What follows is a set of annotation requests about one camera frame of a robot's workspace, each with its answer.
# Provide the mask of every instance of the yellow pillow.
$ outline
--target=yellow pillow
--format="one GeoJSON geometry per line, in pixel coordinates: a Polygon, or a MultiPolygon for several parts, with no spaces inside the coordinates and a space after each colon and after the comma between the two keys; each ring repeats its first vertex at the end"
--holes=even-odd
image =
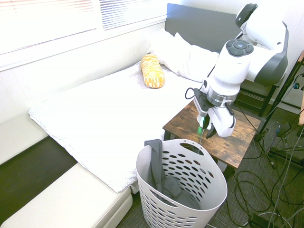
{"type": "Polygon", "coordinates": [[[155,55],[145,55],[141,67],[144,82],[148,87],[157,89],[163,86],[165,77],[155,55]]]}

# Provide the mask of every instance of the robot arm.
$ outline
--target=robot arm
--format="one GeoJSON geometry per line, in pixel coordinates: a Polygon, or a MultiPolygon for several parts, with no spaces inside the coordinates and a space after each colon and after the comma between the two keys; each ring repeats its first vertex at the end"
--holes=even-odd
{"type": "Polygon", "coordinates": [[[204,85],[194,91],[198,122],[212,121],[207,137],[215,132],[221,137],[232,134],[236,120],[229,104],[245,79],[274,85],[287,68],[288,30],[281,20],[256,4],[248,4],[238,13],[236,24],[241,34],[224,45],[204,85]]]}

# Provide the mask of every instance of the gray headboard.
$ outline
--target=gray headboard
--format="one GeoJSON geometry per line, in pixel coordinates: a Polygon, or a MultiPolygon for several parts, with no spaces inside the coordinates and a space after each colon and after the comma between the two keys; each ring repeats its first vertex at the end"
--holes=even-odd
{"type": "Polygon", "coordinates": [[[191,45],[220,52],[241,31],[235,19],[234,14],[168,4],[165,29],[172,35],[178,32],[191,45]]]}

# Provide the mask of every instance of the window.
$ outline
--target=window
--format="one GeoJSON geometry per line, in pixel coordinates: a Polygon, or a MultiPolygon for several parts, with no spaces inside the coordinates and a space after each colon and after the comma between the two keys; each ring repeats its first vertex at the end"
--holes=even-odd
{"type": "Polygon", "coordinates": [[[166,14],[166,0],[0,0],[0,55],[166,14]]]}

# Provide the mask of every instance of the white blanket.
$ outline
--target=white blanket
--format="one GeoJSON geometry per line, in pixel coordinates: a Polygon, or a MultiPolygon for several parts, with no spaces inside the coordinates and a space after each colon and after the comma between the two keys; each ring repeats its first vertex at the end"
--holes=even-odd
{"type": "Polygon", "coordinates": [[[188,87],[201,84],[165,66],[165,85],[148,88],[140,64],[91,81],[30,109],[30,117],[83,167],[115,192],[137,181],[144,141],[163,139],[162,127],[183,109],[188,87]]]}

